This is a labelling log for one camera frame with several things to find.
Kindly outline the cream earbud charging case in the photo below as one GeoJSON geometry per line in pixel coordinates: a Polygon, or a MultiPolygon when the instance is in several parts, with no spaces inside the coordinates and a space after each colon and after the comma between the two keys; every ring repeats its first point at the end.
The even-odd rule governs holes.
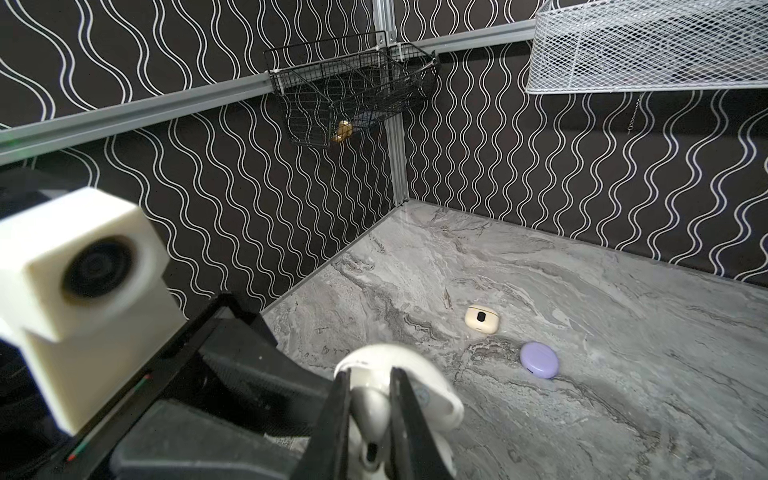
{"type": "Polygon", "coordinates": [[[495,334],[499,329],[500,316],[494,310],[479,305],[471,305],[464,316],[465,325],[485,335],[495,334]]]}

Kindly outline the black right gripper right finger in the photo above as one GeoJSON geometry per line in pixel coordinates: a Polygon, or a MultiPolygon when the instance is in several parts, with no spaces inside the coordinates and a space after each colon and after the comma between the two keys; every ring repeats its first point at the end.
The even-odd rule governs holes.
{"type": "Polygon", "coordinates": [[[405,370],[390,372],[392,479],[452,479],[405,370]]]}

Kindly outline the white round earbud case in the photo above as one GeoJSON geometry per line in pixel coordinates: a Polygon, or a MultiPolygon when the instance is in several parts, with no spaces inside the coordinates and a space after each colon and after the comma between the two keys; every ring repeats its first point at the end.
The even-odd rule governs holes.
{"type": "Polygon", "coordinates": [[[352,479],[454,479],[445,434],[465,408],[440,370],[399,344],[362,347],[334,373],[349,379],[352,479]]]}

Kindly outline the purple round earbud case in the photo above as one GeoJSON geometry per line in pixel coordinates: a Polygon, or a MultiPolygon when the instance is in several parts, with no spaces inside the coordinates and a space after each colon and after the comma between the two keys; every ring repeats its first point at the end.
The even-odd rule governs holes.
{"type": "Polygon", "coordinates": [[[560,361],[555,351],[540,342],[525,343],[519,353],[521,365],[542,379],[552,379],[558,372],[560,361]]]}

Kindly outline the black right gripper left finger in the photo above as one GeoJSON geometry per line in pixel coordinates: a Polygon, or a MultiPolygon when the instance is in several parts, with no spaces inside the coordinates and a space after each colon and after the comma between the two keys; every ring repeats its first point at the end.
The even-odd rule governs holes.
{"type": "Polygon", "coordinates": [[[344,480],[348,474],[350,373],[335,375],[313,434],[291,480],[344,480]]]}

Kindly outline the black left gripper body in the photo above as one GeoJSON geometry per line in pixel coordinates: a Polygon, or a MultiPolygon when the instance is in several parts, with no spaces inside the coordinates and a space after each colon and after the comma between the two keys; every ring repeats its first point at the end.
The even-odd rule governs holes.
{"type": "Polygon", "coordinates": [[[38,470],[40,479],[287,479],[331,383],[284,355],[263,317],[217,296],[118,399],[38,470]]]}

